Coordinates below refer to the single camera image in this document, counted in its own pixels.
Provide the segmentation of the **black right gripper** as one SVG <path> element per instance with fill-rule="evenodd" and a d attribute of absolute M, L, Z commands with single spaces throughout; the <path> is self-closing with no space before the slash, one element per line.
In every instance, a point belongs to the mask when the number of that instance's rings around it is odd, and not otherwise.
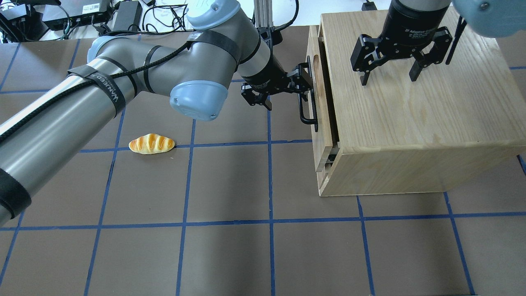
<path fill-rule="evenodd" d="M 366 86 L 370 73 L 397 58 L 402 48 L 426 46 L 431 40 L 433 43 L 428 53 L 419 51 L 413 55 L 415 62 L 409 72 L 412 82 L 429 65 L 443 62 L 452 36 L 446 26 L 438 27 L 449 6 L 449 0 L 391 1 L 380 36 L 359 35 L 351 54 L 353 71 L 363 73 L 361 85 Z"/>

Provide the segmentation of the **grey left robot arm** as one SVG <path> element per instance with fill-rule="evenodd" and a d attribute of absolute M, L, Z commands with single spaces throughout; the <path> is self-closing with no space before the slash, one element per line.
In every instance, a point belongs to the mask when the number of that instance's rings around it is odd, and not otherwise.
<path fill-rule="evenodd" d="M 271 109 L 269 96 L 313 91 L 308 62 L 286 72 L 272 52 L 272 32 L 256 28 L 236 0 L 196 0 L 194 28 L 178 49 L 126 36 L 101 36 L 87 64 L 1 125 L 1 224 L 19 216 L 32 197 L 139 92 L 169 97 L 196 120 L 215 120 L 235 73 L 242 97 Z"/>

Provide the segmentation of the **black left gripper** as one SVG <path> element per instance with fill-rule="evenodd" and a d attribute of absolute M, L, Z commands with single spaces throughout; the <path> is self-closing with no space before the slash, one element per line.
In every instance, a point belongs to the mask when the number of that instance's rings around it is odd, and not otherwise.
<path fill-rule="evenodd" d="M 238 73 L 246 81 L 241 87 L 241 95 L 245 101 L 251 106 L 264 106 L 268 111 L 272 111 L 270 95 L 286 90 L 299 94 L 307 102 L 306 93 L 314 88 L 308 62 L 299 63 L 287 74 L 274 55 L 263 59 L 253 56 L 251 60 L 238 66 Z"/>

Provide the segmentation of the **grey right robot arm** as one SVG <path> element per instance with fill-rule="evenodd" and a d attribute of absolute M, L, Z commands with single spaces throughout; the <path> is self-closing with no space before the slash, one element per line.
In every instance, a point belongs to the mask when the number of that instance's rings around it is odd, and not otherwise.
<path fill-rule="evenodd" d="M 524 0 L 393 0 L 377 38 L 362 34 L 350 56 L 366 86 L 370 72 L 390 60 L 414 58 L 415 82 L 432 64 L 450 64 L 465 28 L 500 38 L 525 30 Z"/>

